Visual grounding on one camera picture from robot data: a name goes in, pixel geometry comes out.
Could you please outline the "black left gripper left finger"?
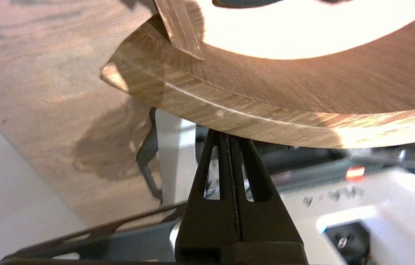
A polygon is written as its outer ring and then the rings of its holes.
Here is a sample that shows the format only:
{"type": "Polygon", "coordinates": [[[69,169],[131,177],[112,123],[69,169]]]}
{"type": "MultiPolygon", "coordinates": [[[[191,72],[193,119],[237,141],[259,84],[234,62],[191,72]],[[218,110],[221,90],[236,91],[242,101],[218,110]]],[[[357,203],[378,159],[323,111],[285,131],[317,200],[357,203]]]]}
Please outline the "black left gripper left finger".
{"type": "Polygon", "coordinates": [[[219,259],[221,248],[240,239],[228,136],[210,130],[194,175],[175,243],[177,259],[219,259]],[[205,198],[213,149],[218,151],[219,199],[205,198]]]}

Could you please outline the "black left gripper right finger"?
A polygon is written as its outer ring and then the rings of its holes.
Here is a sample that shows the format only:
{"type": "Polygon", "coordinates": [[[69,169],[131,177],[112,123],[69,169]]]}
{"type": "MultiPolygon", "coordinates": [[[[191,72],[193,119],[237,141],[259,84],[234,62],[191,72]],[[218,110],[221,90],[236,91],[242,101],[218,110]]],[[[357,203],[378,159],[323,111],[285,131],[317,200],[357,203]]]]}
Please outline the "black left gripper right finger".
{"type": "Polygon", "coordinates": [[[255,255],[304,255],[304,243],[249,139],[230,137],[240,248],[255,255]]]}

